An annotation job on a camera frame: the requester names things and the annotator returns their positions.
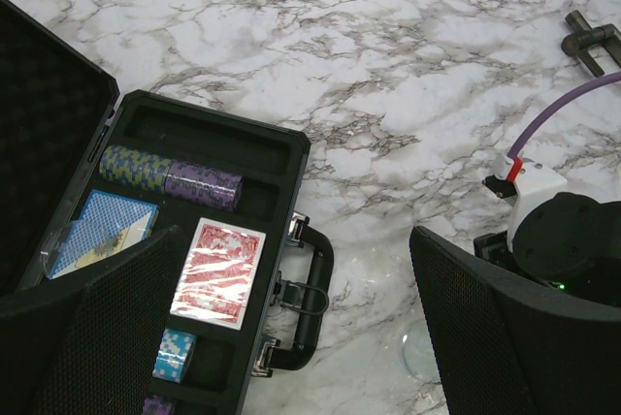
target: black carrying case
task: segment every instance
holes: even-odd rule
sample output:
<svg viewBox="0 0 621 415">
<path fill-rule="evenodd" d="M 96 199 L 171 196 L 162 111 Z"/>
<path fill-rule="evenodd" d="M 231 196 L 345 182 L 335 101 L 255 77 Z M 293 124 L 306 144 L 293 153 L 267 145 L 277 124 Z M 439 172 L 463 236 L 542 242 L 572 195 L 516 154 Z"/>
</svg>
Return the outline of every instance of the black carrying case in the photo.
<svg viewBox="0 0 621 415">
<path fill-rule="evenodd" d="M 301 132 L 144 91 L 125 95 L 114 108 L 119 92 L 111 76 L 7 0 L 0 0 L 0 10 L 4 94 L 0 177 L 3 213 L 9 220 L 2 237 L 2 294 L 46 280 L 38 259 L 44 235 L 76 219 L 93 189 L 157 204 L 154 231 L 179 225 L 191 239 L 199 218 L 206 217 L 263 232 L 265 244 L 242 328 L 236 331 L 171 315 L 169 328 L 197 336 L 194 355 L 180 384 L 155 378 L 151 384 L 154 394 L 178 400 L 178 415 L 240 413 L 253 370 L 270 375 L 270 367 L 302 367 L 318 338 L 321 317 L 316 313 L 301 315 L 292 349 L 273 349 L 270 345 L 278 342 L 261 335 L 278 287 L 279 256 L 306 167 L 309 140 Z M 242 175 L 245 182 L 238 207 L 235 212 L 220 211 L 107 182 L 97 167 L 109 144 Z M 310 283 L 327 290 L 333 261 L 329 241 L 311 229 L 307 238 L 318 245 Z M 302 308 L 317 309 L 320 296 L 307 292 Z"/>
</svg>

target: white plastic part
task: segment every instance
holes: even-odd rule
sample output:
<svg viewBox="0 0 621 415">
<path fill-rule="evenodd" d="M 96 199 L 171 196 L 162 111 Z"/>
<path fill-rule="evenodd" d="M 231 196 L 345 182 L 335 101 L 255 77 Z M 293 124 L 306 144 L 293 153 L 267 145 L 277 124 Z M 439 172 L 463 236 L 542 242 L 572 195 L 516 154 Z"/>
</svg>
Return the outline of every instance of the white plastic part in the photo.
<svg viewBox="0 0 621 415">
<path fill-rule="evenodd" d="M 499 153 L 494 161 L 494 176 L 500 180 L 507 180 L 507 176 L 513 168 L 514 161 L 503 153 Z"/>
<path fill-rule="evenodd" d="M 517 200 L 508 220 L 507 247 L 509 252 L 513 252 L 513 238 L 526 216 L 542 203 L 566 190 L 567 180 L 541 163 L 525 161 L 513 185 L 517 192 Z"/>
</svg>

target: black handle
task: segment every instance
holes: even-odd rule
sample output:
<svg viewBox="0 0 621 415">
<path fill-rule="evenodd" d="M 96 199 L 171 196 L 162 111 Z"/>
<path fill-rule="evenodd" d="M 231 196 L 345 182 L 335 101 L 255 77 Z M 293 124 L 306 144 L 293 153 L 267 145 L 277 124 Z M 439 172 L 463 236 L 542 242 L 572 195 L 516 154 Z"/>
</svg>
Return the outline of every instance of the black handle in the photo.
<svg viewBox="0 0 621 415">
<path fill-rule="evenodd" d="M 323 234 L 309 226 L 304 228 L 301 240 L 303 243 L 314 246 L 307 283 L 309 286 L 328 292 L 334 268 L 332 244 Z M 318 310 L 324 304 L 325 299 L 321 293 L 312 289 L 305 290 L 302 299 L 303 310 Z M 311 360 L 317 348 L 321 320 L 322 315 L 300 314 L 293 345 L 290 349 L 272 348 L 266 367 L 291 370 L 304 367 Z"/>
</svg>

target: white marble countertop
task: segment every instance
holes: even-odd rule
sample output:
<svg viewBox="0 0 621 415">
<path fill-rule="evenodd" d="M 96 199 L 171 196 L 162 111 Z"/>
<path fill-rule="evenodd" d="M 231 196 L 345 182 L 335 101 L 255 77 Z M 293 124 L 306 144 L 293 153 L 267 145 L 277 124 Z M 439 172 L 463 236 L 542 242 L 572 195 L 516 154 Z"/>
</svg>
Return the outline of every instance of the white marble countertop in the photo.
<svg viewBox="0 0 621 415">
<path fill-rule="evenodd" d="M 547 104 L 590 79 L 566 57 L 563 21 L 621 25 L 621 0 L 12 0 L 115 76 L 304 130 L 298 210 L 336 247 L 320 348 L 301 371 L 252 380 L 244 414 L 445 414 L 441 387 L 397 352 L 423 319 L 408 252 L 425 225 L 471 248 L 508 206 L 480 184 Z M 608 71 L 617 68 L 602 57 Z M 526 154 L 576 190 L 620 198 L 621 91 L 559 112 Z M 283 268 L 304 277 L 308 260 Z M 293 316 L 268 331 L 292 339 Z"/>
</svg>

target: deck of cards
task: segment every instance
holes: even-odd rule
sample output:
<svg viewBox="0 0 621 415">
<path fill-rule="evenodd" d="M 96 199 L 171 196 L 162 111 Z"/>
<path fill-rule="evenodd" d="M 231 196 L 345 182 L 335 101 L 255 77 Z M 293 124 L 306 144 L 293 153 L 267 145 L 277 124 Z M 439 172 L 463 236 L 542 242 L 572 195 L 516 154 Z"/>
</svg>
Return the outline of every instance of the deck of cards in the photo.
<svg viewBox="0 0 621 415">
<path fill-rule="evenodd" d="M 239 330 L 265 234 L 201 218 L 171 313 Z"/>
<path fill-rule="evenodd" d="M 150 236 L 159 207 L 101 190 L 88 194 L 49 279 L 99 262 Z"/>
</svg>

